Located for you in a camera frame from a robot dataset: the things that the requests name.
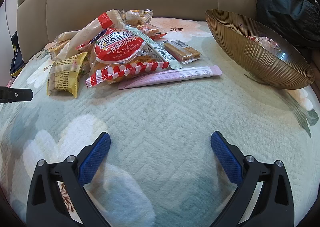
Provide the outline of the yellow cake pack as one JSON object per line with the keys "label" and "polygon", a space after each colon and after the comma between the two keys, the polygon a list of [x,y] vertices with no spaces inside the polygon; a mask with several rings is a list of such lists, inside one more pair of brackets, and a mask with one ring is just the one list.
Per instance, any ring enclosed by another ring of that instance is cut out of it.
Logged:
{"label": "yellow cake pack", "polygon": [[47,94],[65,91],[78,97],[80,79],[90,71],[89,54],[81,52],[53,63],[47,81]]}

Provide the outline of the red white bread bag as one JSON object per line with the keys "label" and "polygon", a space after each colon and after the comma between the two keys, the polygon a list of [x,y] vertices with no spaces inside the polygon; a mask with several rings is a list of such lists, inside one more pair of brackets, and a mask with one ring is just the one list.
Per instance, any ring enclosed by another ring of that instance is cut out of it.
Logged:
{"label": "red white bread bag", "polygon": [[139,36],[128,29],[107,28],[76,48],[90,54],[88,88],[114,84],[124,79],[169,67]]}

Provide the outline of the pink long sachet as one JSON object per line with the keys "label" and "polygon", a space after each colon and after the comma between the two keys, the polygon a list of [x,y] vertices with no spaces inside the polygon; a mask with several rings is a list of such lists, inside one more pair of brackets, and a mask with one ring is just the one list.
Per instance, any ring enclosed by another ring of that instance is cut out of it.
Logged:
{"label": "pink long sachet", "polygon": [[118,85],[118,89],[132,89],[136,87],[173,83],[177,81],[218,77],[221,75],[222,71],[216,65],[182,68],[180,70],[169,70],[158,73],[144,74],[143,76],[138,76],[127,81],[122,81]]}

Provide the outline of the dark blue bag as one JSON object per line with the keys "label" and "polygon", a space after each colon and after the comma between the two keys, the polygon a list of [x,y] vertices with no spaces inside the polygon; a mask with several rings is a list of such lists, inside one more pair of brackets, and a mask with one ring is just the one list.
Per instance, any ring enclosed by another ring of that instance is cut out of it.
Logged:
{"label": "dark blue bag", "polygon": [[15,32],[14,35],[11,37],[11,42],[14,51],[14,56],[11,61],[10,76],[17,77],[25,66],[20,50],[17,32]]}

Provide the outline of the floral quilted seat cover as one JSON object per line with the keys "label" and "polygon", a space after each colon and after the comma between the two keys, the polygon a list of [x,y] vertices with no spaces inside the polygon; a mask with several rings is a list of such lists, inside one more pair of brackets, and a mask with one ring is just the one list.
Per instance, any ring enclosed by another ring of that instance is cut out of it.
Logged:
{"label": "floral quilted seat cover", "polygon": [[85,188],[111,225],[209,226],[236,188],[210,147],[210,136],[220,131],[260,162],[284,162],[299,222],[319,187],[313,90],[259,82],[225,54],[205,22],[153,23],[167,30],[168,41],[201,53],[195,66],[217,65],[222,76],[128,90],[81,82],[77,98],[64,91],[48,95],[52,59],[38,52],[13,84],[31,89],[33,99],[1,105],[1,188],[13,210],[25,219],[40,159],[61,162],[107,132],[110,151]]}

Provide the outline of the white red wafer pack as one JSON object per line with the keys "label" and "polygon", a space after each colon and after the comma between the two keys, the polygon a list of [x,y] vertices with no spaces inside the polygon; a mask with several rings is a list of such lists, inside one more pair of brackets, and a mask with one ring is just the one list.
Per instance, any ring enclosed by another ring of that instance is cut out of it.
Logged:
{"label": "white red wafer pack", "polygon": [[53,46],[48,49],[51,59],[61,61],[76,55],[79,52],[76,49],[77,47],[92,40],[107,28],[125,28],[119,10],[112,9],[103,12],[83,29],[58,35],[53,42]]}

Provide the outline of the gold ribbed bowl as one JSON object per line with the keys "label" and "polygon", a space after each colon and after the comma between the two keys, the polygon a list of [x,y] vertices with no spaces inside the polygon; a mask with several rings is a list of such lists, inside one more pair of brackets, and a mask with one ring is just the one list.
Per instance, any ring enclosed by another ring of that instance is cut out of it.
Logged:
{"label": "gold ribbed bowl", "polygon": [[[305,58],[274,30],[241,14],[209,9],[205,12],[217,44],[239,66],[280,89],[296,90],[311,85],[315,75]],[[273,54],[250,37],[267,37],[280,47]]]}

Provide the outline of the clear pack of crackers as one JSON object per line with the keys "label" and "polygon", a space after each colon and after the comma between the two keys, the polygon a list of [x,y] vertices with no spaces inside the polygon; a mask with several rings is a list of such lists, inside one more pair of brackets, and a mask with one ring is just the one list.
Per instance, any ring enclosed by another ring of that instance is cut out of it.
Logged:
{"label": "clear pack of crackers", "polygon": [[151,21],[153,10],[151,9],[133,9],[129,11],[122,10],[121,17],[125,24],[130,26],[144,25]]}

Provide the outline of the snack pack in bowl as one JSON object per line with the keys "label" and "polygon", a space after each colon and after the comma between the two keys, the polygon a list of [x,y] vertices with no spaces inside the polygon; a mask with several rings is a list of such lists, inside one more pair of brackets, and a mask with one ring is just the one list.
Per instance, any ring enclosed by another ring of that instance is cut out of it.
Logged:
{"label": "snack pack in bowl", "polygon": [[262,48],[264,48],[268,52],[272,53],[273,55],[276,55],[276,54],[283,52],[282,49],[280,48],[280,46],[271,38],[248,36],[248,35],[246,36],[246,38],[255,42],[256,44],[258,44],[259,46],[261,46]]}

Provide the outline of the orange red snack pack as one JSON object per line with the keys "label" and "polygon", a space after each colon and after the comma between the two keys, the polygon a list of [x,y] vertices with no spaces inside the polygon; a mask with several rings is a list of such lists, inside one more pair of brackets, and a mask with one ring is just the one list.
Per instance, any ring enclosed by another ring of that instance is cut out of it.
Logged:
{"label": "orange red snack pack", "polygon": [[150,37],[152,40],[157,40],[167,35],[165,31],[151,24],[136,25],[133,26],[133,28],[138,29],[139,31]]}

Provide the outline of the pale green long sachet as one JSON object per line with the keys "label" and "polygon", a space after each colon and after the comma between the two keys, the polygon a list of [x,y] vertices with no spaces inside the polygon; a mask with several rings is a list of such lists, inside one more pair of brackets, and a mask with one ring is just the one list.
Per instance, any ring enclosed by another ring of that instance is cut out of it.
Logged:
{"label": "pale green long sachet", "polygon": [[175,57],[173,57],[168,51],[166,51],[163,46],[159,45],[157,42],[152,40],[143,32],[141,32],[140,30],[134,27],[127,27],[127,29],[133,32],[135,35],[141,37],[157,53],[157,55],[163,61],[167,61],[169,63],[170,68],[172,68],[173,70],[179,70],[183,68],[182,64]]}

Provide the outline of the clear wrapped brown bar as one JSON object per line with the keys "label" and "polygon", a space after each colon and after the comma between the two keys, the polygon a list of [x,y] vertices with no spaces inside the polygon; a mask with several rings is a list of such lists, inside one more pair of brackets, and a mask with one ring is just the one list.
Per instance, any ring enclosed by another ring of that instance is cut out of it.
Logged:
{"label": "clear wrapped brown bar", "polygon": [[200,52],[180,40],[163,42],[164,49],[180,63],[187,65],[200,59]]}

